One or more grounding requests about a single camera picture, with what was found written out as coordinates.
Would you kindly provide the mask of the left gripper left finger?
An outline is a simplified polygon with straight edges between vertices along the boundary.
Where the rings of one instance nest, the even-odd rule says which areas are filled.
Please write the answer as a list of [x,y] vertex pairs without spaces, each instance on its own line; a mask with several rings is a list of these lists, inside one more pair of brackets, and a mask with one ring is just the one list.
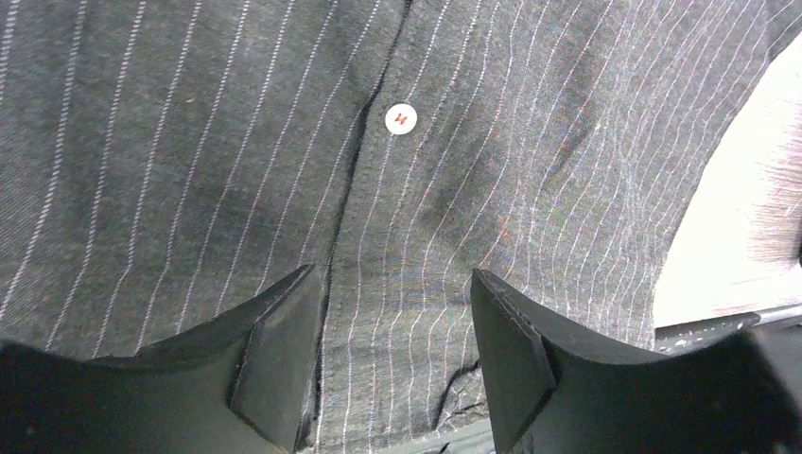
[[214,319],[131,357],[1,343],[5,453],[290,453],[322,305],[304,265]]

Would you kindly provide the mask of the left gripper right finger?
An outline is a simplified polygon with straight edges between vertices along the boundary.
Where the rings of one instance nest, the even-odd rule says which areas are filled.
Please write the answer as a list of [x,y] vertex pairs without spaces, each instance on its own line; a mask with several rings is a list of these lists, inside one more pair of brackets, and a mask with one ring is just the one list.
[[678,356],[614,340],[490,271],[470,288],[499,453],[797,453],[801,340],[739,330]]

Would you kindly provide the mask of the black pinstriped shirt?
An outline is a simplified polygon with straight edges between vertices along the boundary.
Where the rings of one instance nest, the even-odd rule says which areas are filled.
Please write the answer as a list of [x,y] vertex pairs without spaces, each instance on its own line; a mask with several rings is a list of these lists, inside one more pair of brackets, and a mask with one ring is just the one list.
[[488,415],[484,268],[654,346],[654,288],[797,1],[5,1],[1,335],[126,356],[322,274],[301,449]]

